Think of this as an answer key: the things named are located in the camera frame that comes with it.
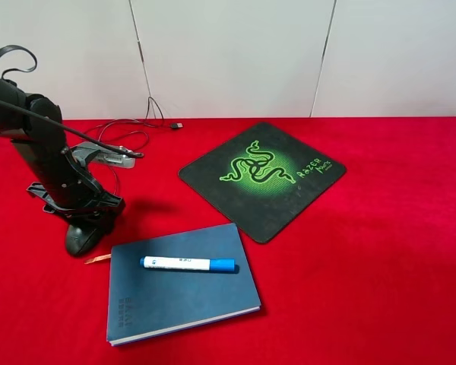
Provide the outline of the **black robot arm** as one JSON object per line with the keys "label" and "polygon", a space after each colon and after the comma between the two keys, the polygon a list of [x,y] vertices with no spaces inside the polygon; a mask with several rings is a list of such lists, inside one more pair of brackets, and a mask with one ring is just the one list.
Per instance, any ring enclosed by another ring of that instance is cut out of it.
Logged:
{"label": "black robot arm", "polygon": [[87,168],[101,144],[84,156],[69,147],[59,106],[0,79],[0,137],[10,139],[37,181],[28,188],[77,233],[110,233],[125,202],[107,192]]}

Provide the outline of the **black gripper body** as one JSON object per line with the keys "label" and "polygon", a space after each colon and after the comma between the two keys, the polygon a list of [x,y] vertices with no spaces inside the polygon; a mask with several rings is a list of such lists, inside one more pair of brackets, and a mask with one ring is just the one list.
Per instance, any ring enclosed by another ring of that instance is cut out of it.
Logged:
{"label": "black gripper body", "polygon": [[101,211],[125,207],[123,198],[113,195],[102,186],[96,190],[85,184],[73,184],[53,189],[51,195],[40,182],[33,182],[27,188],[27,193],[43,201],[43,211],[46,213],[77,213],[81,214],[83,219],[92,221],[100,219]]}

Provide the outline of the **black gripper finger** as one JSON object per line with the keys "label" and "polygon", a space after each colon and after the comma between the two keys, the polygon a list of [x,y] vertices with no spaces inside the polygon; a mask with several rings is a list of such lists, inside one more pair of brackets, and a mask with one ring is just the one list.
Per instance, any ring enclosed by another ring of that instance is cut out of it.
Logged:
{"label": "black gripper finger", "polygon": [[84,224],[81,214],[56,212],[55,216],[61,218],[69,227],[81,227]]}
{"label": "black gripper finger", "polygon": [[116,219],[122,214],[124,209],[124,207],[115,207],[100,212],[98,228],[103,234],[110,234],[113,231]]}

